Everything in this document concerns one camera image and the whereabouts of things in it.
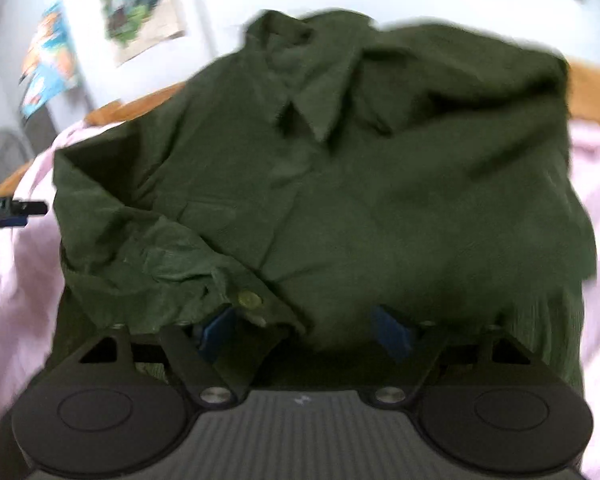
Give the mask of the dark green corduroy shirt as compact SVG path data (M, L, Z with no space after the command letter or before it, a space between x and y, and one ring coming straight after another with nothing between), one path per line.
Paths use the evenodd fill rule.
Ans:
M268 11L146 115L61 148L50 353L0 479L577 479L590 217L568 65L424 23ZM372 310L448 330L414 405L368 405ZM163 326L232 308L197 406Z

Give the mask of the pink bed sheet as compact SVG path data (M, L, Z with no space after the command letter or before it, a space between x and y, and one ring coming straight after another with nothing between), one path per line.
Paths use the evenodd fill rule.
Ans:
M580 356L585 399L594 416L583 472L600 479L600 125L573 120L569 133L571 183L591 217L597 249L596 278L583 289ZM50 353L64 286L53 214L0 231L0 420Z

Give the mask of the blue orange wall poster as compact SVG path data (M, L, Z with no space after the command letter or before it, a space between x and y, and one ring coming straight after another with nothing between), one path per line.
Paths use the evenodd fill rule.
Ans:
M76 50L64 9L58 2L43 12L21 65L21 117L28 120L51 99L81 82Z

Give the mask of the green cartoon wall poster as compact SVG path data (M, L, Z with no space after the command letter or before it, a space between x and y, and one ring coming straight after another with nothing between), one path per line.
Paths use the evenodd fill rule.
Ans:
M102 0L105 34L121 64L185 35L173 0Z

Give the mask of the wooden bed frame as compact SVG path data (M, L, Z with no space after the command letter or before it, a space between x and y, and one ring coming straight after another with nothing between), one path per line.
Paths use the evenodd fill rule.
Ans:
M112 101L86 114L78 126L102 129L127 122L148 114L188 86L187 81L182 81L131 102ZM567 101L577 147L600 155L600 68L571 61Z

